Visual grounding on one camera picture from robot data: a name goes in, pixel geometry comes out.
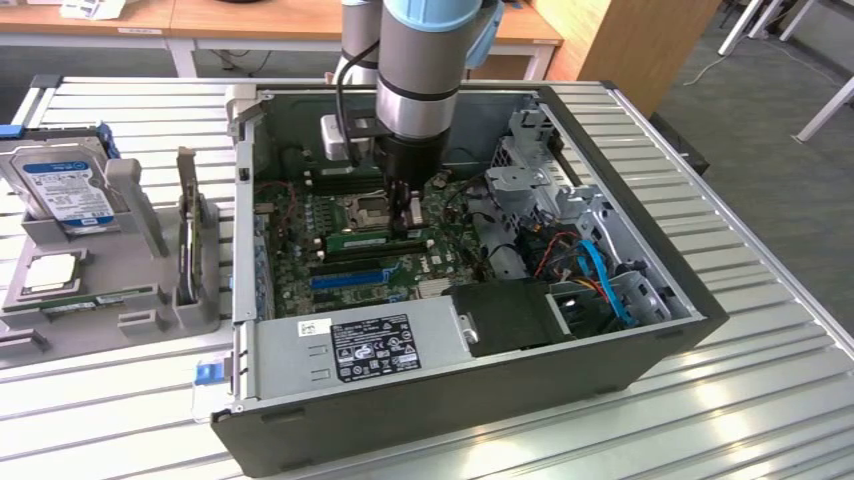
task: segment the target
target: cable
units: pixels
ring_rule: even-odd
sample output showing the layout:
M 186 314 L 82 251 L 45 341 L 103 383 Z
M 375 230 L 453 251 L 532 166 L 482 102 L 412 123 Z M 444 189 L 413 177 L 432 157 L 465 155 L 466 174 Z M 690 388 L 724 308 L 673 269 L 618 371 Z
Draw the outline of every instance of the cable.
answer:
M 273 55 L 273 50 L 267 50 L 267 56 L 265 57 L 265 61 L 262 62 L 261 66 L 255 70 L 253 70 L 250 73 L 246 74 L 247 77 L 253 78 L 257 73 L 261 73 L 261 71 L 267 66 L 267 61 L 270 60 L 271 55 Z
M 597 293 L 602 295 L 602 298 L 605 298 L 605 302 L 609 304 L 612 303 L 612 300 L 609 299 L 609 296 L 606 295 L 605 290 L 602 290 L 602 287 L 597 284 L 597 282 L 594 282 L 589 278 L 574 278 L 573 281 L 586 286 L 588 288 L 596 290 Z
M 217 50 L 210 50 L 210 52 L 217 55 L 219 57 L 219 59 L 226 62 L 229 65 L 231 65 L 231 68 L 237 69 L 237 70 L 243 70 L 243 67 L 241 65 L 238 65 L 235 62 L 233 62 L 227 57 L 223 57 L 219 52 Z M 231 55 L 233 57 L 245 57 L 247 55 L 247 53 L 250 53 L 250 51 L 247 50 L 246 52 L 243 52 L 241 55 Z M 267 66 L 267 61 L 270 60 L 270 56 L 273 55 L 273 50 L 267 51 L 267 56 L 265 57 L 265 60 L 262 61 L 261 66 L 251 72 L 249 72 L 246 75 L 247 77 L 253 77 L 253 75 L 255 75 L 257 73 L 259 73 L 265 67 Z
M 350 160 L 350 163 L 354 167 L 359 166 L 359 154 L 358 154 L 354 143 L 350 141 L 350 131 L 347 128 L 350 124 L 347 123 L 347 109 L 345 108 L 345 78 L 347 78 L 347 73 L 350 73 L 350 69 L 362 60 L 366 59 L 366 57 L 371 54 L 371 52 L 374 52 L 374 50 L 377 50 L 378 47 L 379 47 L 379 40 L 374 42 L 374 45 L 366 48 L 359 55 L 357 55 L 350 59 L 350 61 L 345 65 L 345 68 L 342 68 L 342 71 L 338 74 L 338 81 L 335 82 L 335 107 L 337 107 L 337 114 L 338 114 L 337 116 L 338 131 L 341 132 L 342 139 L 345 140 L 345 155 L 347 156 L 347 159 Z
M 612 303 L 612 308 L 614 309 L 614 313 L 621 318 L 624 323 L 628 326 L 634 326 L 637 321 L 629 315 L 626 308 L 624 307 L 620 298 L 617 298 L 617 294 L 614 293 L 614 289 L 612 288 L 612 281 L 609 280 L 609 272 L 605 268 L 605 261 L 602 260 L 602 255 L 600 255 L 600 250 L 597 250 L 597 246 L 593 244 L 590 240 L 582 240 L 580 243 L 581 248 L 588 250 L 588 253 L 593 257 L 593 263 L 597 267 L 597 275 L 600 276 L 600 282 L 602 283 L 602 290 L 605 291 L 605 295 L 609 298 Z
M 226 62 L 229 65 L 231 65 L 231 68 L 237 68 L 238 70 L 242 70 L 241 66 L 235 62 L 229 60 L 226 57 L 223 57 L 217 50 L 209 50 L 209 51 L 214 55 L 217 55 L 223 62 Z
M 556 243 L 558 242 L 561 237 L 566 237 L 570 235 L 576 235 L 576 234 L 572 232 L 560 232 L 554 237 L 552 237 L 552 240 L 549 241 L 549 246 L 546 247 L 546 253 L 544 254 L 544 258 L 540 261 L 540 265 L 537 266 L 537 271 L 534 272 L 534 277 L 540 277 L 540 274 L 544 272 L 544 267 L 546 266 L 546 260 L 549 259 L 549 255 L 552 255 L 552 249 L 554 248 Z
M 442 208 L 442 210 L 446 210 L 452 206 L 452 201 L 457 198 L 457 196 L 461 193 L 464 193 L 466 190 L 469 190 L 473 187 L 474 183 L 481 179 L 481 177 L 482 177 L 482 175 L 476 175 L 469 180 L 466 180 L 466 183 L 464 183 L 464 186 L 460 187 L 460 189 L 454 192 L 454 194 L 445 201 L 445 207 Z
M 780 20 L 781 18 L 784 18 L 786 16 L 786 14 L 789 13 L 789 11 L 785 11 L 784 13 L 781 13 L 777 17 L 774 17 L 772 20 L 768 21 L 766 25 L 770 25 L 772 23 L 774 23 L 777 20 Z M 700 73 L 697 74 L 697 76 L 694 77 L 693 80 L 685 82 L 682 84 L 684 87 L 690 87 L 692 85 L 694 85 L 697 82 L 700 82 L 700 79 L 704 78 L 704 75 L 706 75 L 706 72 L 712 69 L 712 67 L 714 67 L 716 65 L 718 65 L 721 62 L 724 62 L 724 60 L 726 60 L 728 58 L 730 58 L 730 55 L 733 55 L 733 53 L 736 53 L 736 47 L 738 47 L 738 44 L 742 43 L 742 40 L 745 40 L 748 38 L 748 34 L 742 35 L 738 40 L 736 40 L 736 43 L 733 43 L 733 48 L 730 48 L 730 52 L 724 55 L 724 57 L 721 57 L 718 60 L 716 60 L 714 62 L 712 62 L 709 65 L 706 65 L 706 67 L 700 71 Z
M 837 86 L 837 87 L 841 87 L 841 86 L 843 86 L 843 84 L 841 84 L 840 82 L 837 82 L 837 80 L 836 80 L 830 75 L 828 75 L 828 74 L 826 74 L 825 72 L 822 72 L 818 68 L 816 68 L 813 65 L 810 65 L 809 63 L 806 63 L 804 60 L 801 60 L 800 58 L 797 58 L 792 53 L 789 53 L 789 52 L 786 51 L 786 49 L 785 49 L 784 47 L 780 47 L 780 46 L 774 45 L 774 43 L 773 43 L 770 40 L 764 41 L 764 42 L 762 42 L 762 44 L 764 44 L 764 45 L 766 45 L 766 46 L 769 46 L 769 47 L 772 47 L 773 49 L 780 50 L 781 52 L 784 52 L 789 58 L 792 58 L 796 62 L 798 62 L 798 63 L 800 63 L 801 65 L 804 65 L 806 68 L 809 68 L 810 70 L 813 70 L 813 71 L 814 71 L 816 73 L 818 73 L 822 77 L 825 77 L 825 78 L 830 81 L 830 83 L 832 83 L 834 86 Z
M 486 258 L 484 259 L 485 261 L 489 261 L 490 258 L 493 258 L 493 256 L 496 256 L 496 254 L 498 253 L 498 251 L 502 248 L 509 248 L 512 249 L 517 254 L 520 253 L 520 250 L 517 249 L 517 246 L 513 243 L 502 243 L 501 245 L 498 245 L 493 251 L 490 252 L 490 254 L 486 256 Z

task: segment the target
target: blue tab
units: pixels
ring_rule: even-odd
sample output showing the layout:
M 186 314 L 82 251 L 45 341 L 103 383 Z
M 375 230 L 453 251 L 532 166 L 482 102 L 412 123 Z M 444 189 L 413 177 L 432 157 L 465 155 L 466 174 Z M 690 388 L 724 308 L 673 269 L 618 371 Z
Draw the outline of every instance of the blue tab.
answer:
M 0 138 L 22 138 L 23 135 L 23 125 L 0 125 Z
M 226 364 L 219 363 L 203 363 L 197 365 L 197 379 L 195 385 L 214 385 L 226 381 Z

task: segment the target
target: white paper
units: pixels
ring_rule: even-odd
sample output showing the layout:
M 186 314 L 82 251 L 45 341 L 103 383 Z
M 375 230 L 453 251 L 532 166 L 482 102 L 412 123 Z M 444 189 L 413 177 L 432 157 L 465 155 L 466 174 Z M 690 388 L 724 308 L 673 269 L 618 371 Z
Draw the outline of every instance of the white paper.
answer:
M 115 20 L 122 16 L 126 0 L 66 0 L 59 8 L 63 18 Z

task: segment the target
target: warning label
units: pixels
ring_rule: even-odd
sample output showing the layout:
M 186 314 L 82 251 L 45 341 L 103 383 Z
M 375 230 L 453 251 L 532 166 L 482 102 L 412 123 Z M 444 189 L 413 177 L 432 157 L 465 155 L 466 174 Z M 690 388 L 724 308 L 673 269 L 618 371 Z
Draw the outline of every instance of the warning label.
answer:
M 93 186 L 93 169 L 86 162 L 25 165 L 31 185 L 61 222 L 74 226 L 113 222 L 114 211 L 105 191 Z
M 422 368 L 406 315 L 333 325 L 333 347 L 342 382 Z

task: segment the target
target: desk leg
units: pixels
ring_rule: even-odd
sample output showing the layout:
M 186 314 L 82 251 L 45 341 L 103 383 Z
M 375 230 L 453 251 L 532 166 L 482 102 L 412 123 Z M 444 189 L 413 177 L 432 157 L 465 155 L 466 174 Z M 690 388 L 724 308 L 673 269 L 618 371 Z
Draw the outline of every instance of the desk leg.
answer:
M 792 37 L 792 33 L 796 31 L 798 23 L 801 23 L 801 20 L 804 20 L 804 15 L 806 14 L 806 11 L 810 9 L 814 3 L 816 0 L 806 0 L 806 3 L 801 7 L 798 15 L 796 15 L 796 18 L 793 18 L 792 23 L 786 27 L 786 30 L 784 30 L 784 34 L 780 36 L 781 42 L 785 42 L 786 40 L 789 40 L 789 37 Z
M 532 56 L 532 60 L 529 61 L 529 68 L 525 71 L 526 80 L 546 79 L 546 72 L 549 71 L 549 64 L 552 63 L 552 57 L 554 53 L 554 45 L 540 45 L 537 47 L 537 53 Z
M 769 24 L 769 20 L 772 20 L 772 15 L 776 15 L 780 10 L 780 4 L 784 3 L 784 0 L 772 0 L 769 7 L 762 12 L 762 16 L 757 21 L 757 24 L 750 29 L 750 34 L 748 36 L 750 38 L 757 38 L 765 32 L 765 27 Z
M 849 83 L 845 84 L 840 92 L 833 96 L 825 107 L 821 109 L 818 114 L 810 120 L 810 123 L 806 124 L 801 133 L 796 135 L 796 138 L 802 142 L 806 142 L 813 135 L 822 128 L 822 125 L 828 123 L 828 120 L 833 116 L 834 113 L 843 108 L 845 102 L 848 102 L 852 98 L 854 98 L 854 77 L 849 80 Z
M 193 52 L 197 49 L 197 41 L 193 38 L 167 38 L 175 71 L 182 78 L 198 78 L 197 63 L 193 59 Z
M 726 37 L 726 40 L 721 44 L 721 48 L 718 49 L 718 55 L 729 55 L 736 47 L 736 42 L 742 37 L 742 32 L 745 31 L 745 27 L 748 26 L 748 22 L 753 18 L 754 13 L 760 10 L 760 5 L 762 5 L 762 0 L 752 0 L 748 8 L 745 8 L 745 13 L 738 17 L 738 22 L 736 22 L 736 26 L 730 31 L 730 34 Z

